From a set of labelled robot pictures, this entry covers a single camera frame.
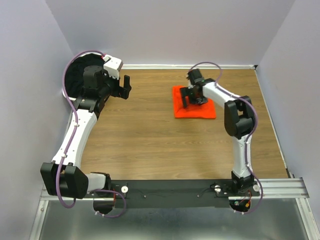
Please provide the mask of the orange t-shirt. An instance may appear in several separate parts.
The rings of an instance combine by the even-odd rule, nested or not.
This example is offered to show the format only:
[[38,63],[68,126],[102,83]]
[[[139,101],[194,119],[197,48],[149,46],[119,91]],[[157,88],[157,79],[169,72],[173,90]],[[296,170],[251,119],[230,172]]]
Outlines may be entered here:
[[202,105],[189,104],[186,108],[183,106],[180,88],[182,85],[172,87],[173,115],[177,119],[216,119],[216,109],[214,102],[209,99]]

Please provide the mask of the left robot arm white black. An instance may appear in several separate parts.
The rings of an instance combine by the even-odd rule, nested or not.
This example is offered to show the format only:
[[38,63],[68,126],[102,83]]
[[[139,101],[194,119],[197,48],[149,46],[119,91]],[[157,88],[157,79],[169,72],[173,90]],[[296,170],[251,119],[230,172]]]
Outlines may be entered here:
[[84,68],[83,87],[72,101],[72,118],[59,151],[51,162],[40,168],[47,193],[60,198],[83,199],[95,192],[104,198],[111,191],[111,177],[103,172],[85,174],[81,161],[89,135],[109,97],[128,99],[130,76],[125,75],[120,85],[119,72],[106,66]]

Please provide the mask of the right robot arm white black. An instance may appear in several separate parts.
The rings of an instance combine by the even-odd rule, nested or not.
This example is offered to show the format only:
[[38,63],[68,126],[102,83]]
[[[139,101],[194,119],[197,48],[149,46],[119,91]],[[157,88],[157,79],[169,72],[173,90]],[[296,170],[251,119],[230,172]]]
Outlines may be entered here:
[[250,97],[239,96],[218,84],[205,79],[198,68],[187,73],[189,85],[180,88],[182,106],[201,106],[212,100],[223,108],[224,128],[232,137],[234,164],[231,171],[230,191],[241,196],[254,185],[251,165],[251,139],[258,125],[257,113]]

